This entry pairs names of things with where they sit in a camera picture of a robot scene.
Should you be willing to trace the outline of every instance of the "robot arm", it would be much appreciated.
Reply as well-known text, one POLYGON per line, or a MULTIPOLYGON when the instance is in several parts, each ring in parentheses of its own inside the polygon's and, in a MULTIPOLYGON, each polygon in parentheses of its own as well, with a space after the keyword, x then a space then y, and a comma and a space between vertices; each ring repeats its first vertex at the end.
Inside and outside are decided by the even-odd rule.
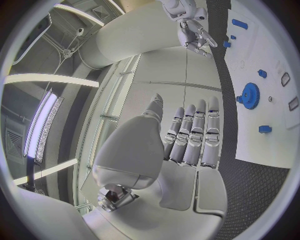
POLYGON ((180 44, 198 54, 212 58, 210 53, 201 47, 208 43, 213 48, 218 44, 213 40, 203 26, 197 22, 207 19, 207 11, 203 7, 196 7, 194 0, 158 0, 172 21, 178 22, 178 38, 180 44))
POLYGON ((159 176, 164 160, 160 137, 163 99, 156 94, 146 110, 118 127, 106 140, 93 164, 93 177, 102 187, 99 205, 113 211, 136 196, 131 189, 149 187, 159 176))

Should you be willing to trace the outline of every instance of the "blue plastic piece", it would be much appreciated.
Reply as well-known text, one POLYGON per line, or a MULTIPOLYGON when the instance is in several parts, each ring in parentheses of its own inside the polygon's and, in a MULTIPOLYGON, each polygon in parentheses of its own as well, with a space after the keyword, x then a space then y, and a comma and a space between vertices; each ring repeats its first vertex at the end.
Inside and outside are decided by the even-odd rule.
POLYGON ((272 132, 272 127, 270 127, 269 125, 262 125, 262 126, 258 127, 258 131, 261 134, 267 134, 267 133, 272 132))
POLYGON ((246 29, 246 30, 248 29, 248 24, 247 23, 236 20, 236 19, 232 19, 232 24, 235 25, 235 26, 241 27, 243 29, 246 29))
POLYGON ((246 109, 255 109, 260 101, 259 87, 249 82, 246 84, 241 96, 236 97, 236 101, 243 104, 246 109))
POLYGON ((238 103, 242 104, 242 103, 243 103, 243 98, 242 98, 242 96, 237 96, 237 97, 236 97, 236 101, 237 101, 238 103))
POLYGON ((265 79, 267 77, 267 72, 260 69, 258 75, 265 79))
POLYGON ((230 47, 231 47, 231 43, 228 42, 228 41, 224 41, 224 42, 223 42, 223 47, 224 47, 224 48, 230 48, 230 47))

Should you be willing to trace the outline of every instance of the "ventilation grille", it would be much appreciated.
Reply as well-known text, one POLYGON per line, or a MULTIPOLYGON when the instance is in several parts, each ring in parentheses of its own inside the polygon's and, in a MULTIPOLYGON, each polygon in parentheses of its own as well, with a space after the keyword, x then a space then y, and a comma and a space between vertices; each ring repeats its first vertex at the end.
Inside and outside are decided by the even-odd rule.
POLYGON ((98 6, 94 8, 92 11, 98 16, 100 21, 110 16, 109 12, 103 6, 98 6))
POLYGON ((5 151, 7 159, 24 164, 22 154, 23 136, 8 128, 6 128, 5 136, 5 151))

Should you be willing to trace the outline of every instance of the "dark gray carpet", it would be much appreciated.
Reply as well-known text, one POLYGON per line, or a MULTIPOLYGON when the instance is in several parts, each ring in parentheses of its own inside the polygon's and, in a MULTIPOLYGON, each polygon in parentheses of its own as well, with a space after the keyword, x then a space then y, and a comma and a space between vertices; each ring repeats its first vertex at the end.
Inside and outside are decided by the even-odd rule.
POLYGON ((279 192, 288 169, 235 159, 238 142, 238 114, 232 80, 224 60, 230 0, 206 0, 209 33, 218 47, 211 48, 218 70, 224 108, 224 128, 219 171, 228 196, 225 223, 217 240, 231 240, 247 229, 268 208, 279 192))

